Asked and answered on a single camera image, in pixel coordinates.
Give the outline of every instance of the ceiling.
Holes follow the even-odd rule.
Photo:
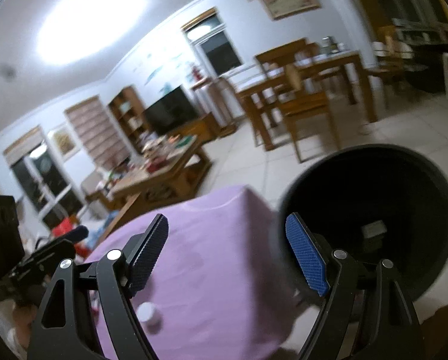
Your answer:
[[[192,0],[146,0],[136,25],[105,49],[65,66],[45,64],[37,35],[59,0],[3,0],[0,4],[0,131],[41,104],[105,78],[152,28]],[[2,70],[13,67],[15,78]]]

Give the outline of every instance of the purple cloth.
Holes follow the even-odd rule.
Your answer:
[[[161,360],[265,359],[287,339],[296,317],[293,291],[271,261],[273,212],[250,189],[229,187],[149,212],[110,235],[95,261],[143,232],[156,213],[169,220],[169,238],[134,309],[153,302],[161,328],[146,335]],[[116,359],[102,310],[97,332]]]

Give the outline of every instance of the black round container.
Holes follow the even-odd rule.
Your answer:
[[[292,212],[333,249],[344,249],[356,260],[391,259],[412,299],[430,287],[448,258],[448,181],[424,156],[400,146],[340,151],[307,169],[289,188],[273,250],[302,289],[307,284],[285,237]],[[365,240],[362,226],[376,221],[387,232]]]

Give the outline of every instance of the window blind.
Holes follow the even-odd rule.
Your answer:
[[[97,96],[66,109],[65,113],[96,165],[110,170],[130,155]]]

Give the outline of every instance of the blue gripper pad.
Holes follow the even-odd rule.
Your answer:
[[[325,296],[330,289],[326,278],[326,262],[296,212],[290,214],[285,221],[285,235],[309,287],[316,290],[319,296]]]

